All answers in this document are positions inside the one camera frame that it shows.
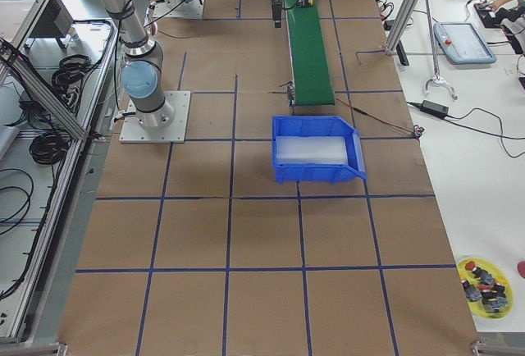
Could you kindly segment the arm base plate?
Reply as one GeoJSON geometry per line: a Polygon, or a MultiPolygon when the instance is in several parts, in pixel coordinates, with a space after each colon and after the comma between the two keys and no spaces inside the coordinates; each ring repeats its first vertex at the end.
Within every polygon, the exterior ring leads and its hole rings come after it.
{"type": "Polygon", "coordinates": [[[191,0],[182,2],[178,7],[176,5],[181,0],[156,0],[153,9],[153,18],[166,17],[184,19],[184,20],[201,20],[203,18],[204,0],[191,0]]]}
{"type": "Polygon", "coordinates": [[[190,91],[165,91],[165,103],[156,112],[144,113],[136,109],[130,100],[121,127],[120,142],[123,144],[183,144],[187,130],[190,108],[190,91]]]}

